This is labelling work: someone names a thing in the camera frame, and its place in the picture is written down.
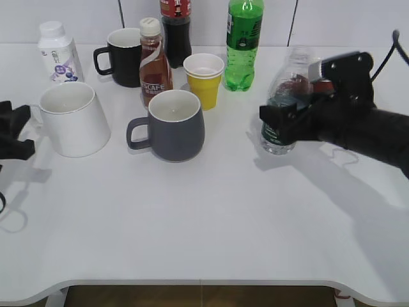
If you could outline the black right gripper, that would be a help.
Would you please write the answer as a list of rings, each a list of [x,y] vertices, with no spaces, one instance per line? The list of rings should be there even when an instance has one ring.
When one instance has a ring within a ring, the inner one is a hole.
[[[308,67],[311,83],[331,81],[331,94],[278,95],[259,107],[261,136],[271,144],[297,141],[333,143],[374,107],[368,52],[353,51],[322,59]]]

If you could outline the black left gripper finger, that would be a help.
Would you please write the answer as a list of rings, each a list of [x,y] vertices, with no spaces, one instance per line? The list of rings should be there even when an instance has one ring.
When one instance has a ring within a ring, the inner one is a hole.
[[[9,100],[1,102],[1,136],[18,139],[22,129],[31,118],[31,109],[23,105],[15,109]]]
[[[28,160],[35,154],[35,142],[27,139],[19,141],[9,137],[1,137],[1,160]]]

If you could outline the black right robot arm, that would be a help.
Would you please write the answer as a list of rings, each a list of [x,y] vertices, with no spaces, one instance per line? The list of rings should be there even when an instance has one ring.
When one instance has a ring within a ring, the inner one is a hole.
[[[259,117],[284,143],[324,141],[408,174],[408,116],[377,108],[367,52],[350,52],[309,65],[312,83],[328,80],[331,93],[297,95],[286,106],[260,106]]]

